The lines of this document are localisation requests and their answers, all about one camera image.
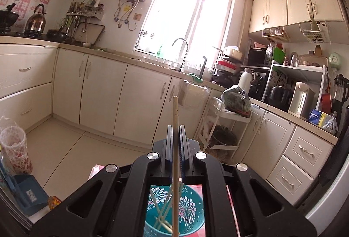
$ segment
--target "black pot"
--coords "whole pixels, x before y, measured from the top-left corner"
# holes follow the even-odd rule
[[[268,93],[268,103],[285,112],[288,111],[293,92],[281,86],[272,86]]]
[[[19,15],[17,13],[11,12],[12,8],[16,3],[6,6],[6,10],[0,10],[0,27],[6,28],[11,27],[17,21]]]
[[[47,40],[63,43],[67,38],[67,33],[62,32],[63,28],[64,26],[61,26],[60,29],[49,29],[46,34]]]

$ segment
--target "plastic bag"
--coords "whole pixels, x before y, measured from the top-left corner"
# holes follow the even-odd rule
[[[0,119],[0,144],[17,174],[30,174],[33,166],[27,150],[27,135],[15,121]]]
[[[245,117],[250,115],[251,100],[248,94],[238,85],[234,85],[223,91],[221,100],[224,102],[227,110],[236,112]]]

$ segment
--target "kitchen utensil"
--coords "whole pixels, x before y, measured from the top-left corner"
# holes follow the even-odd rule
[[[42,7],[42,11],[36,14],[39,7]],[[44,31],[46,24],[45,20],[45,7],[42,3],[37,5],[34,9],[34,13],[27,20],[26,28],[24,30],[25,36],[38,37]]]
[[[332,97],[332,112],[336,112],[336,121],[339,126],[344,103],[349,98],[349,80],[339,74],[334,79],[334,92]]]
[[[239,61],[242,58],[242,52],[239,51],[239,48],[237,46],[227,46],[224,48],[224,54],[226,56],[238,59]]]
[[[0,30],[4,30],[13,26],[17,21],[19,15],[17,13],[11,12],[16,3],[6,6],[6,10],[0,10]]]
[[[307,84],[296,82],[294,94],[288,113],[300,119],[308,121],[309,114],[312,110],[312,103],[315,93]]]
[[[49,29],[46,33],[46,38],[49,41],[63,43],[67,38],[67,33],[62,32],[64,26],[61,26],[60,29]]]
[[[249,68],[245,68],[242,73],[238,86],[242,88],[247,94],[250,91],[251,83],[256,80],[256,74]]]
[[[290,106],[291,98],[292,91],[282,86],[272,86],[267,96],[268,104],[285,112]]]

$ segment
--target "kettle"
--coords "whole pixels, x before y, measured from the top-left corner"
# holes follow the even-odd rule
[[[39,7],[42,7],[42,11],[36,14],[36,11]],[[44,31],[46,20],[45,20],[45,8],[42,3],[37,5],[34,9],[34,14],[29,17],[27,24],[24,30],[25,36],[40,36]]]
[[[252,72],[252,70],[249,68],[245,68],[245,71],[242,73],[242,75],[240,77],[238,86],[240,88],[242,88],[245,91],[245,93],[248,94],[248,92],[250,91],[250,88],[251,88],[251,83],[254,80],[256,80],[256,73]]]

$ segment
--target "trash bag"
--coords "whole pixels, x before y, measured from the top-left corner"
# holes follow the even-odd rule
[[[238,85],[223,91],[221,100],[227,110],[249,117],[251,113],[251,100],[248,94]]]

